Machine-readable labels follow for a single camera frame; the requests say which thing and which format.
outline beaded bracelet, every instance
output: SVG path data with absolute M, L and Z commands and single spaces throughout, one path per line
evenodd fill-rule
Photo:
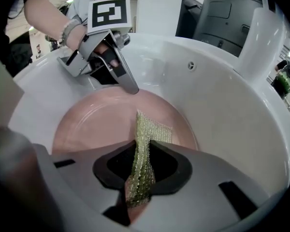
M 71 20 L 66 25 L 64 25 L 62 32 L 60 33 L 59 37 L 59 43 L 62 43 L 63 45 L 66 45 L 66 41 L 68 39 L 68 36 L 70 32 L 78 25 L 81 25 L 81 23 L 78 20 Z

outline gray container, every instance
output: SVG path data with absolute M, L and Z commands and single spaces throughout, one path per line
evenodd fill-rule
M 204 0 L 193 39 L 239 56 L 261 0 Z

